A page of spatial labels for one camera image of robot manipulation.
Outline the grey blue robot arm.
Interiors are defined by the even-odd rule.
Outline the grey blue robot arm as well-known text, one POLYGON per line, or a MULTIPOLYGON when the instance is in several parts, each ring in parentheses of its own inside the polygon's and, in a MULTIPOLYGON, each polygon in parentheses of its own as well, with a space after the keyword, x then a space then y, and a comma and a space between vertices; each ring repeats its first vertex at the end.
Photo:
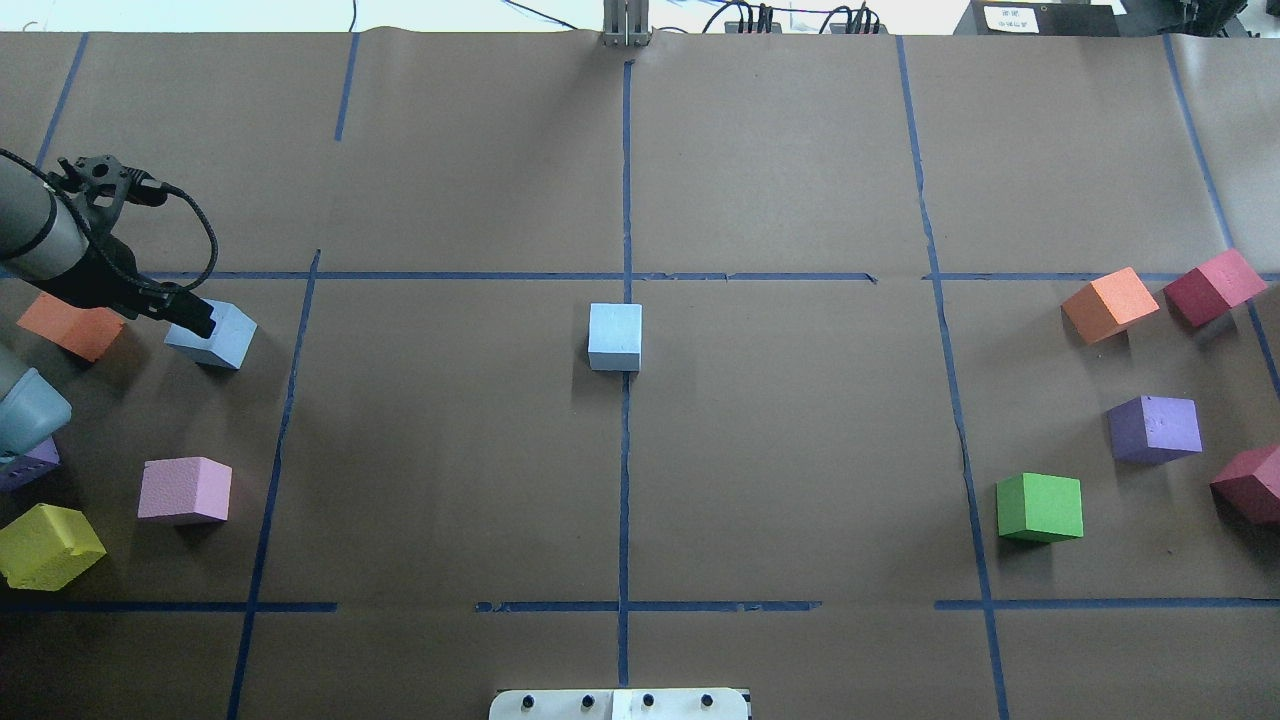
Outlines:
POLYGON ((156 281, 140 269, 114 228, 127 205, 159 208, 168 199, 189 201, 175 184, 128 167, 111 155, 63 158, 55 172, 3 152, 3 281, 29 287, 19 327, 86 361, 69 336, 83 342, 114 341, 125 320, 148 316, 200 338, 214 336, 216 309, 196 290, 218 261, 218 240, 201 209, 195 215, 209 240, 209 258, 187 284, 156 281))

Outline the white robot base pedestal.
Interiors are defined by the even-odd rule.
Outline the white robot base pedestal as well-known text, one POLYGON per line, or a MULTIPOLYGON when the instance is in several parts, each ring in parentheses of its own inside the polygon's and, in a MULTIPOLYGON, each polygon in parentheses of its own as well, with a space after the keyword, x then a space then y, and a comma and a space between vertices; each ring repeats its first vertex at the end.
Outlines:
POLYGON ((730 687, 509 689, 489 719, 751 719, 748 691, 730 687))

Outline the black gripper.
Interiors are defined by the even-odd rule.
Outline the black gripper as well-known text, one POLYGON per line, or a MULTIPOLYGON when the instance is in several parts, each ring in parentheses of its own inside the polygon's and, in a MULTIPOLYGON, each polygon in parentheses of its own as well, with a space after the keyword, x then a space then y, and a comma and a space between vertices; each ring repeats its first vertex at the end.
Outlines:
POLYGON ((133 251, 113 234, 127 204, 159 208, 169 195, 166 184, 111 155, 59 158, 58 165, 49 176, 56 210, 82 247, 72 250, 70 266, 45 281, 44 290, 74 307, 146 315, 210 340, 214 306, 175 283, 142 275, 133 251))

